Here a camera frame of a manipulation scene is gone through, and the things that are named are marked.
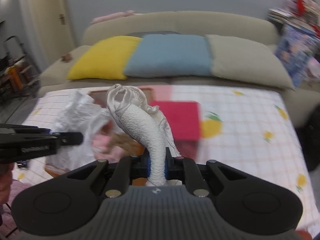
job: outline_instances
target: beige sofa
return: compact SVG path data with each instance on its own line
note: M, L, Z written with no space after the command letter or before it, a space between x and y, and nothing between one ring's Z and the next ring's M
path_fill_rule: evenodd
M320 104L320 93L315 91L304 89L280 89L216 77L67 80L69 69L96 42L118 35L156 31L174 31L180 34L196 34L202 36L206 34L235 36L263 43L272 51L275 50L279 40L277 29L272 23L262 19L228 13L205 11L156 12L114 19L88 27L83 36L82 46L71 52L73 60L69 63L63 63L58 60L41 74L41 89L39 91L39 96L43 96L49 91L109 86L114 85L115 83L124 85L187 84L262 88L277 91L282 95L295 127L304 125L315 106Z

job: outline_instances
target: beige pillow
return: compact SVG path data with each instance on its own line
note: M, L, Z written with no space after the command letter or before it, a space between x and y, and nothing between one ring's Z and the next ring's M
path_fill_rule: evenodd
M270 45L267 45L267 47L271 50L271 52L274 54L276 52L276 49L278 47L277 44L270 44Z
M206 35L213 55L212 74L279 88L293 88L280 60L264 44L219 35Z

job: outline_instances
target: white cloth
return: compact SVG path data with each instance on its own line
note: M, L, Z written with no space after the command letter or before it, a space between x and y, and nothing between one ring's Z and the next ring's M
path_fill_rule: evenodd
M148 149L151 171L147 185L165 185L165 147L169 147L172 156L179 156L179 152L159 107L148 106L147 98L139 88L119 84L108 91L107 107L116 124Z

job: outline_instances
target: lemon print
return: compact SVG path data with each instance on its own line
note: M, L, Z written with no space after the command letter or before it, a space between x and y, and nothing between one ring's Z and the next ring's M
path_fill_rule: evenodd
M35 111L33 112L32 116L38 114L41 109L42 109L42 108L39 108L39 109L35 110Z
M297 190L299 193L301 193L302 191L302 187L305 186L307 184L307 178L305 175L299 173L298 177L297 177Z
M203 138L217 136L222 130L222 121L215 113L210 112L207 118L201 122L201 135Z
M244 96L244 93L241 93L240 91L233 90L232 92L233 92L234 94L236 94L237 96Z
M265 131L263 133L263 138L265 139L265 141L267 141L268 143L271 142L272 138L273 138L273 133L269 132L269 131Z
M276 105L275 105L275 108L278 109L278 113L279 115L282 116L283 119L285 120L289 119L287 113L283 109L281 109L279 106L276 106Z
M18 180L23 179L24 177L25 177L24 173L21 173L21 174L18 176Z

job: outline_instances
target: yellow pillow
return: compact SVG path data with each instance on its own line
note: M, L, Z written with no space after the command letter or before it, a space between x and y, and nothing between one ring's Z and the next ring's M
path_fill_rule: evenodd
M127 79L123 69L141 40L116 36L99 41L73 65L68 79Z

